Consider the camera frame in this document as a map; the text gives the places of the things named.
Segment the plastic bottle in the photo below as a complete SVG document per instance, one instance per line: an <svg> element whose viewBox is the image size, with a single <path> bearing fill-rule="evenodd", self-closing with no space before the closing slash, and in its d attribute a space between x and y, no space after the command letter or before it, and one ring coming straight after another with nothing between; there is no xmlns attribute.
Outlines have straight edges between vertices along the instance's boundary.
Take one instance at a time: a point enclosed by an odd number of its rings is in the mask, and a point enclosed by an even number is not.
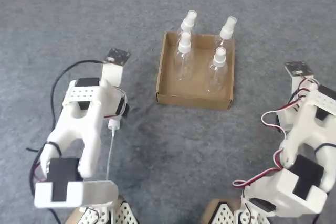
<svg viewBox="0 0 336 224"><path fill-rule="evenodd" d="M218 92L223 88L227 74L226 50L224 47L216 49L214 58L210 61L207 71L207 92Z"/></svg>
<svg viewBox="0 0 336 224"><path fill-rule="evenodd" d="M217 47L225 47L224 43L226 40L232 38L232 34L235 29L235 25L237 23L237 19L233 16L227 18L225 25L222 27L219 35L216 36L216 48Z"/></svg>
<svg viewBox="0 0 336 224"><path fill-rule="evenodd" d="M194 54L191 49L191 35L184 31L178 42L179 46L174 57L174 69L178 80L191 78L194 67Z"/></svg>
<svg viewBox="0 0 336 224"><path fill-rule="evenodd" d="M180 39L181 39L181 34L186 31L188 33L192 33L192 29L194 28L195 25L195 19L197 17L197 12L194 10L190 10L187 14L187 16L184 18L184 20L181 23L181 26L179 27L178 31L177 31L177 43L179 43Z"/></svg>

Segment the cardboard tray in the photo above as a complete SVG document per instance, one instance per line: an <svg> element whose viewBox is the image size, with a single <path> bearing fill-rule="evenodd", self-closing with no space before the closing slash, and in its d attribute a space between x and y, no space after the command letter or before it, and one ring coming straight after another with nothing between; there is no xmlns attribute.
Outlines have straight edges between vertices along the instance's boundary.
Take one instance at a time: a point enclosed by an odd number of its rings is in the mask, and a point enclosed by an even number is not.
<svg viewBox="0 0 336 224"><path fill-rule="evenodd" d="M163 38L158 80L156 83L156 101L160 104L191 106L206 109L227 110L233 100L233 84L235 69L235 43L228 40L226 60L228 73L224 87L217 93L205 90L206 72L209 61L215 53L214 35L193 36L195 66L193 77L189 81L178 81L174 74L174 54L176 51L177 33L166 32Z"/></svg>

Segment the white spray cap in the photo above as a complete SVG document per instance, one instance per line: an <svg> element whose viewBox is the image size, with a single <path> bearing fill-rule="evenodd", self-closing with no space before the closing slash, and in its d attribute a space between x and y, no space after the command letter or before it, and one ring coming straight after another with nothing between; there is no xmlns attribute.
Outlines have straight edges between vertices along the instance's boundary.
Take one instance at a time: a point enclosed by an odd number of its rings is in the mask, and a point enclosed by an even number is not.
<svg viewBox="0 0 336 224"><path fill-rule="evenodd" d="M220 68L225 65L225 61L226 61L226 50L224 47L218 47L214 55L213 63L216 67Z"/></svg>
<svg viewBox="0 0 336 224"><path fill-rule="evenodd" d="M182 31L191 31L195 25L195 19L197 17L197 12L194 10L190 10L185 17L185 19L182 21L181 29Z"/></svg>
<svg viewBox="0 0 336 224"><path fill-rule="evenodd" d="M233 16L227 18L225 25L222 27L219 35L222 39L231 39L237 19Z"/></svg>
<svg viewBox="0 0 336 224"><path fill-rule="evenodd" d="M190 41L190 33L184 31L181 34L181 39L179 42L179 51L183 54L187 54L191 50L191 41Z"/></svg>

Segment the robotic arm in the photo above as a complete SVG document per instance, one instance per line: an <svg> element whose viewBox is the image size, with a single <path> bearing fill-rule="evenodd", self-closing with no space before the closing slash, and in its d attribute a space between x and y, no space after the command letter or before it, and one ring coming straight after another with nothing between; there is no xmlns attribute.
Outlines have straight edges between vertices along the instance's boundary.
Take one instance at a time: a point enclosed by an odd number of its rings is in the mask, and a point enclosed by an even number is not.
<svg viewBox="0 0 336 224"><path fill-rule="evenodd" d="M270 223L268 217L300 217L319 214L336 181L336 92L320 85L303 62L286 65L292 77L292 97L276 113L277 127L285 139L274 154L277 167L254 178L236 180L243 188L241 208L234 212L236 224ZM316 160L299 154L307 144Z"/></svg>
<svg viewBox="0 0 336 224"><path fill-rule="evenodd" d="M103 119L113 120L109 125L116 130L128 111L125 93L118 88L128 58L129 54L107 57L101 78L70 82L57 125L40 156L46 179L35 186L37 208L104 207L118 199L118 187L112 181L83 179L92 177L97 167ZM84 142L81 158L61 157L76 139Z"/></svg>

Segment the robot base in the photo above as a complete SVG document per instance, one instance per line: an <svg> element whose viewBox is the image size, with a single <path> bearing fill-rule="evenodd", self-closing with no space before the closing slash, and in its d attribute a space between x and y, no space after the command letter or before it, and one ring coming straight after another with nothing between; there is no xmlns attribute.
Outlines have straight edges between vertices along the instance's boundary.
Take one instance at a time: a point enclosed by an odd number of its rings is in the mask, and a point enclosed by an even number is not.
<svg viewBox="0 0 336 224"><path fill-rule="evenodd" d="M138 224L130 205L118 198L113 209L106 207L76 208L65 224Z"/></svg>
<svg viewBox="0 0 336 224"><path fill-rule="evenodd" d="M213 199L207 206L202 224L271 224L270 220L258 212L240 210L240 199Z"/></svg>

